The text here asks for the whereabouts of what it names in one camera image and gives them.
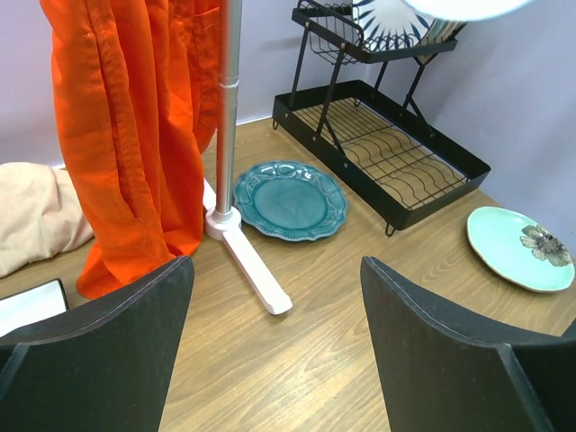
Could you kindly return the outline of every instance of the drying rack tray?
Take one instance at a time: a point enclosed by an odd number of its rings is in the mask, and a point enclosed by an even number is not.
[[[433,56],[456,47],[456,33],[445,39],[416,38],[414,34],[371,38],[355,21],[354,15],[358,15],[354,4],[320,4],[314,0],[300,0],[292,10],[292,20],[311,33],[309,43],[312,51],[330,63],[337,61],[338,52],[343,46],[343,64],[372,64]],[[382,50],[372,50],[370,47],[382,47]]]
[[[363,81],[274,99],[280,124],[388,222],[387,234],[422,221],[476,189],[490,167]]]

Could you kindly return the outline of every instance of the metal pole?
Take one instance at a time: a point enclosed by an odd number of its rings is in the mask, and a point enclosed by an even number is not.
[[[380,73],[378,74],[378,78],[376,79],[376,84],[374,84],[375,90],[378,90],[380,88],[380,84],[382,83],[382,78],[384,78],[384,72],[386,72],[387,66],[388,66],[388,62],[384,61],[382,63],[382,67],[380,69]]]
[[[214,219],[231,216],[234,148],[238,111],[241,0],[220,2],[220,110],[216,156],[216,212]]]
[[[304,34],[302,35],[302,42],[300,45],[300,54],[298,54],[298,63],[296,63],[296,73],[294,74],[292,92],[290,93],[290,102],[288,103],[290,108],[294,107],[294,101],[296,100],[296,90],[298,90],[298,81],[300,80],[300,73],[302,72],[302,62],[304,61],[304,53],[306,52],[308,33],[310,33],[310,23],[306,22],[306,27],[304,28]]]
[[[336,64],[334,65],[334,71],[332,72],[330,85],[328,86],[328,91],[326,92],[326,98],[324,99],[324,107],[322,108],[322,114],[320,115],[318,128],[316,129],[316,133],[318,135],[322,133],[322,128],[324,127],[326,116],[328,115],[328,109],[330,107],[330,103],[332,102],[332,96],[334,95],[334,88],[336,86],[336,81],[338,80],[338,74],[340,73],[340,67],[342,66],[342,61],[344,60],[345,54],[346,54],[346,44],[343,43],[342,46],[340,47],[340,52],[338,53]]]
[[[408,104],[410,103],[410,99],[412,98],[412,96],[414,95],[414,92],[416,91],[416,87],[418,86],[418,83],[420,82],[420,79],[422,78],[422,74],[424,73],[425,67],[426,67],[426,65],[421,65],[418,68],[418,72],[416,73],[416,77],[414,78],[414,81],[412,81],[412,85],[410,86],[410,90],[408,91],[408,94],[406,94],[406,100],[404,101],[404,105],[402,106],[402,108],[404,108],[404,109],[408,108]]]

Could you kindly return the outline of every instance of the wooden table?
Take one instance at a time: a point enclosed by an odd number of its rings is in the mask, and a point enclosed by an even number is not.
[[[237,174],[295,159],[325,169],[271,121],[238,128]],[[205,155],[214,178],[214,146]],[[162,432],[389,430],[360,287],[360,261],[375,256],[412,281],[481,314],[560,335],[576,317],[576,289],[532,293],[497,277],[473,253],[464,223],[494,202],[474,192],[414,227],[385,222],[346,186],[348,221],[332,238],[292,244],[245,228],[294,308],[266,313],[225,247],[209,238],[194,255],[196,281]],[[3,281],[0,296],[64,275],[73,282],[88,246]]]

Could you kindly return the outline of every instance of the light blue plate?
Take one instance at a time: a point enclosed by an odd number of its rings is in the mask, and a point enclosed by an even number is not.
[[[468,239],[480,258],[514,284],[539,293],[568,288],[574,263],[566,247],[527,216],[481,207],[468,217]]]
[[[240,176],[234,199],[244,222],[288,241],[331,236],[348,210],[330,176],[291,160],[252,166]]]

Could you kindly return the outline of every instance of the orange fabric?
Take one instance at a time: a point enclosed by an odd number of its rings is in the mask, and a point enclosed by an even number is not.
[[[216,125],[218,0],[40,0],[62,154],[96,242],[96,298],[193,253]]]

